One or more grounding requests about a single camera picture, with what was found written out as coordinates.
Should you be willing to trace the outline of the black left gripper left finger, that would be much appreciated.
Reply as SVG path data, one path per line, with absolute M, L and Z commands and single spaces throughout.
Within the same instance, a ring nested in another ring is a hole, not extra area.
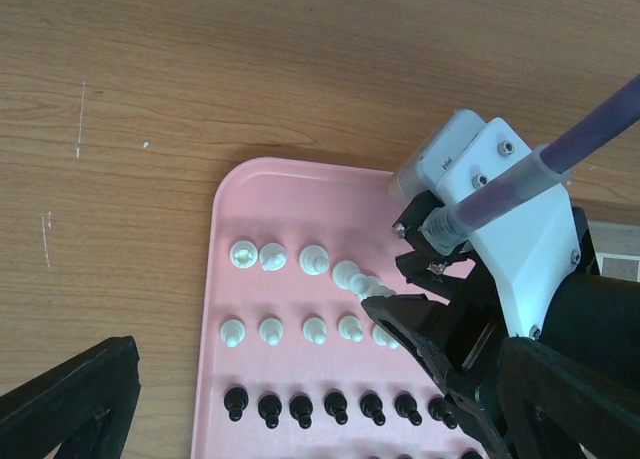
M 111 337 L 1 396 L 3 458 L 119 458 L 141 384 L 133 337 Z

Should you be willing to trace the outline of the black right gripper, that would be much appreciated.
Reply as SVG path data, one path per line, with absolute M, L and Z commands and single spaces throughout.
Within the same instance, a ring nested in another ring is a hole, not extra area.
M 580 405 L 600 370 L 600 270 L 583 209 L 572 210 L 580 259 L 552 298 L 538 336 L 543 356 L 522 353 L 509 337 L 494 279 L 475 252 L 432 257 L 419 238 L 418 222 L 440 206 L 430 192 L 419 194 L 398 219 L 412 251 L 395 258 L 407 284 L 419 294 L 370 297 L 362 307 L 370 319 L 418 362 L 442 397 L 428 404 L 433 419 L 460 428 L 491 458 L 523 458 L 516 424 L 501 397 L 512 399 L 525 386 L 541 389 L 541 402 L 527 407 L 523 440 L 540 458 L 585 458 L 599 452 L 593 405 Z M 471 262 L 465 278 L 446 274 Z

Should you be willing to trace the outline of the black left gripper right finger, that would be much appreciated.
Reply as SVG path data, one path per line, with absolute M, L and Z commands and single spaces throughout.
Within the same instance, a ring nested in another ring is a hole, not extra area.
M 538 342 L 507 341 L 498 392 L 520 458 L 639 456 L 639 394 Z

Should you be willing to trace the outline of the white chess king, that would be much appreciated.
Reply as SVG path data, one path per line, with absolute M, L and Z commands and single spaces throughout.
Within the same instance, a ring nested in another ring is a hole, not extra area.
M 367 280 L 367 289 L 358 295 L 358 298 L 361 301 L 369 297 L 391 297 L 396 295 L 396 292 L 393 289 L 384 285 L 376 276 L 368 276 Z

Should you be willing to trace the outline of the white chess queen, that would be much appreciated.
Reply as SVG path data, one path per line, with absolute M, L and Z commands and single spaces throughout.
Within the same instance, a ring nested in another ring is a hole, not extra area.
M 336 286 L 356 295 L 364 294 L 369 288 L 369 278 L 350 260 L 336 263 L 331 276 Z

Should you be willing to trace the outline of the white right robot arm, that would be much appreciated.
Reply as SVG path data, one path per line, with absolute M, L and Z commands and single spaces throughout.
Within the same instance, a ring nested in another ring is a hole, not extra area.
M 545 191 L 439 252 L 428 216 L 513 166 Z M 492 458 L 637 457 L 639 286 L 601 275 L 564 177 L 504 120 L 463 110 L 390 189 L 410 246 L 395 264 L 417 292 L 376 292 L 363 307 L 435 383 L 431 418 Z

